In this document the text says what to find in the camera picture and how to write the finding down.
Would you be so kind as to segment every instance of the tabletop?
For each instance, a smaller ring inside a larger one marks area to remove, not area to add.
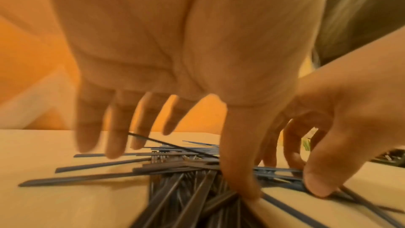
[[[150,137],[191,146],[182,140],[217,144],[219,136],[208,133],[173,133]],[[106,134],[94,152],[103,152]],[[148,142],[147,146],[160,144]],[[278,147],[278,167],[287,167]],[[148,176],[127,177],[58,187],[18,187],[29,179],[67,176],[57,167],[107,161],[105,157],[73,158],[76,149],[71,131],[0,130],[0,227],[127,228],[148,202]],[[302,152],[308,158],[309,152]],[[120,159],[137,157],[124,156]],[[90,170],[74,175],[129,172],[142,163]],[[375,204],[405,209],[405,168],[366,163],[347,187]],[[390,227],[364,207],[322,200],[282,188],[263,191],[331,228]],[[264,200],[247,202],[268,227],[308,227]],[[405,223],[405,214],[389,213]]]

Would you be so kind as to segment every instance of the human hand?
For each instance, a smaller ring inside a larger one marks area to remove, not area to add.
[[[405,27],[302,78],[291,103],[275,119],[258,156],[275,166],[283,131],[284,155],[292,168],[304,169],[304,183],[328,196],[362,165],[405,144]],[[311,139],[307,163],[301,138]]]
[[[259,196],[253,160],[275,115],[294,95],[324,0],[53,0],[82,74],[76,139],[99,139],[111,107],[106,155],[123,154],[137,103],[136,133],[147,136],[163,104],[177,95],[170,134],[208,93],[227,104],[221,168],[229,185]],[[145,141],[135,139],[134,149]]]

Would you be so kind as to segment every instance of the orange background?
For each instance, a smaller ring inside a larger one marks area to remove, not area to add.
[[[311,70],[311,63],[307,59],[303,64],[301,75]],[[0,0],[0,92],[2,92],[0,128],[1,124],[7,124],[10,116],[15,115],[21,115],[22,118],[29,120],[29,124],[22,122],[20,125],[16,122],[13,127],[7,128],[55,130],[71,128],[70,122],[66,121],[69,119],[62,117],[61,107],[59,109],[44,107],[43,113],[36,113],[35,116],[28,114],[30,108],[35,108],[37,104],[35,100],[29,98],[36,97],[41,99],[41,103],[47,101],[52,103],[52,99],[46,99],[48,97],[46,93],[35,91],[42,80],[43,83],[47,81],[46,78],[50,74],[58,74],[74,87],[79,81],[78,69],[57,25],[49,1]],[[24,97],[28,98],[29,104],[13,110],[7,109],[13,101],[19,101]],[[71,94],[62,95],[57,101],[65,101],[72,97],[74,96]],[[166,103],[152,131],[162,129],[172,101],[171,98]],[[190,111],[176,131],[220,134],[225,114],[225,105],[218,97],[209,95]]]

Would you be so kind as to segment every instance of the hand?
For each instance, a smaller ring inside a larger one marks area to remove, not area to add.
[[[227,104],[221,168],[229,185],[259,196],[252,174],[259,144],[294,95],[324,0],[53,0],[82,74],[76,138],[81,152],[99,139],[111,107],[106,154],[123,154],[137,103],[136,132],[147,136],[177,95],[170,134],[208,93]],[[136,139],[134,149],[145,141]]]
[[[306,187],[325,197],[375,156],[405,140],[405,27],[302,78],[292,102],[275,119],[257,161],[275,166],[284,155],[304,169]],[[318,128],[305,163],[301,138]]]

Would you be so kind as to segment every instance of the pile of black strips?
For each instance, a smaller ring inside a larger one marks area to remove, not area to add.
[[[265,227],[245,206],[239,195],[228,188],[226,181],[222,178],[217,145],[189,141],[189,143],[199,144],[200,147],[181,147],[133,133],[130,133],[130,135],[157,142],[163,144],[163,146],[150,147],[152,152],[125,154],[148,156],[146,158],[62,167],[57,168],[55,173],[147,161],[148,163],[144,164],[142,168],[134,168],[132,172],[128,173],[29,180],[19,186],[55,186],[89,180],[149,175],[149,204],[134,220],[130,226],[132,228]],[[104,155],[75,155],[75,157],[99,156]],[[279,175],[276,174],[277,172],[291,172],[293,175]],[[263,187],[282,187],[309,193],[303,185],[301,170],[256,166],[254,174]],[[310,227],[327,227],[268,194],[263,193],[262,197],[270,204],[301,220]],[[339,192],[333,193],[329,199],[361,204],[393,227],[405,228],[403,224],[386,213],[405,214],[405,211],[374,205],[344,186],[340,188]]]

